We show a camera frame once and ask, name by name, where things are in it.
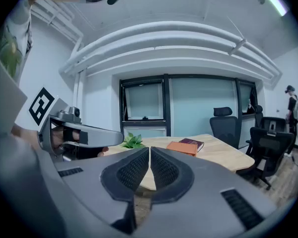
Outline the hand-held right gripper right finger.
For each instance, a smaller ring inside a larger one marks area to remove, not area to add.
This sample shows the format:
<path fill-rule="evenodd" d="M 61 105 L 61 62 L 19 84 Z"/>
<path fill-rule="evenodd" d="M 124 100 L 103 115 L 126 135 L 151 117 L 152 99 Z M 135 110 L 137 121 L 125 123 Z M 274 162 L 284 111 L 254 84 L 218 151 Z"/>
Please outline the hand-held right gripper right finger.
<path fill-rule="evenodd" d="M 225 167 L 152 147 L 156 192 L 139 238 L 260 238 L 272 227 L 275 204 Z"/>

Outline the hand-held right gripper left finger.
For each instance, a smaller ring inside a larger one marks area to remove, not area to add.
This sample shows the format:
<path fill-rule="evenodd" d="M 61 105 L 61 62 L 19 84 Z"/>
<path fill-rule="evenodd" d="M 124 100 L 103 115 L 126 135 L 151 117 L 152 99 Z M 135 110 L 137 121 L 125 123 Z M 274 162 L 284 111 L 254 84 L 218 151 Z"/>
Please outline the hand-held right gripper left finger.
<path fill-rule="evenodd" d="M 126 234 L 134 232 L 134 194 L 149 168 L 147 147 L 55 166 L 79 202 L 95 216 Z"/>

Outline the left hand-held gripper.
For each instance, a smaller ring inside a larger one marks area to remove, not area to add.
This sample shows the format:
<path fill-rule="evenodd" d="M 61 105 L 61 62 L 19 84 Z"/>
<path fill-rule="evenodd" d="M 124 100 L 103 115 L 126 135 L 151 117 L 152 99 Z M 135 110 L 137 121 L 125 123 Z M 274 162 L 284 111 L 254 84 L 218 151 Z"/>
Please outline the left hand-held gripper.
<path fill-rule="evenodd" d="M 34 98 L 29 113 L 38 126 L 38 143 L 40 148 L 48 152 L 54 162 L 77 160 L 79 142 L 72 139 L 74 128 L 65 125 L 66 122 L 82 125 L 80 110 L 69 106 L 58 96 L 53 96 L 45 87 Z M 52 129 L 64 128 L 64 142 L 56 150 L 52 147 Z M 124 135 L 119 131 L 82 125 L 80 127 L 80 144 L 82 147 L 107 147 L 119 145 Z"/>

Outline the person's left hand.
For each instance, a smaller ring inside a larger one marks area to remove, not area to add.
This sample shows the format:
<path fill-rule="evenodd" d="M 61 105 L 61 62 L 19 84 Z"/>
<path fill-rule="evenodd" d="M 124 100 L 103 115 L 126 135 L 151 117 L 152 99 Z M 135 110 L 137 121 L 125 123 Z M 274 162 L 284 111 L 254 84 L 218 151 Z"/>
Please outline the person's left hand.
<path fill-rule="evenodd" d="M 62 126 L 52 129 L 52 147 L 54 150 L 58 149 L 64 142 L 64 128 Z M 77 130 L 72 131 L 73 141 L 79 142 L 79 132 Z"/>

